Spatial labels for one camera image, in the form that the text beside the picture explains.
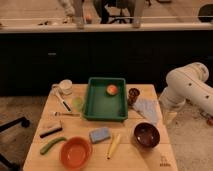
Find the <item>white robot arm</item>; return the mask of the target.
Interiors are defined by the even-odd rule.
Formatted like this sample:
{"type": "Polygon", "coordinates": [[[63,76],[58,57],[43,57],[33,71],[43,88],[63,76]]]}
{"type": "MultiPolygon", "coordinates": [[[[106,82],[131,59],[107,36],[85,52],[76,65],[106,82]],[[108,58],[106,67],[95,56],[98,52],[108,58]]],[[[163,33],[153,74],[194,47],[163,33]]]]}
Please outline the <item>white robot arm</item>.
{"type": "Polygon", "coordinates": [[[166,76],[167,86],[159,101],[167,110],[179,110],[190,100],[213,116],[213,87],[206,84],[208,78],[209,70],[200,62],[173,69],[166,76]]]}

